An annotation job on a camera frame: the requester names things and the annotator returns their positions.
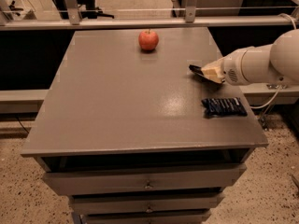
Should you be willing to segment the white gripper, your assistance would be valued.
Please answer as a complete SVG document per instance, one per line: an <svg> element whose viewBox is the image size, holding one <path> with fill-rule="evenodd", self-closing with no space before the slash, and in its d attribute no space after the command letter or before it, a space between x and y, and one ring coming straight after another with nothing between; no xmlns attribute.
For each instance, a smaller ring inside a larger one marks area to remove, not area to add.
<svg viewBox="0 0 299 224"><path fill-rule="evenodd" d="M282 75L270 61L272 46L237 49L224 58L208 63L201 68L205 78L221 84L245 86L254 83L279 83Z"/></svg>

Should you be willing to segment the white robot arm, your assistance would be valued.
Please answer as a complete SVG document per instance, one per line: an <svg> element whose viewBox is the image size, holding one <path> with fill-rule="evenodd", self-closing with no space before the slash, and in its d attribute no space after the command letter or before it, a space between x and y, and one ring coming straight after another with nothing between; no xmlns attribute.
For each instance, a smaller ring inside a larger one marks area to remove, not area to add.
<svg viewBox="0 0 299 224"><path fill-rule="evenodd" d="M272 44L237 49L201 68L216 83L245 86L255 83L299 83L299 29L281 35Z"/></svg>

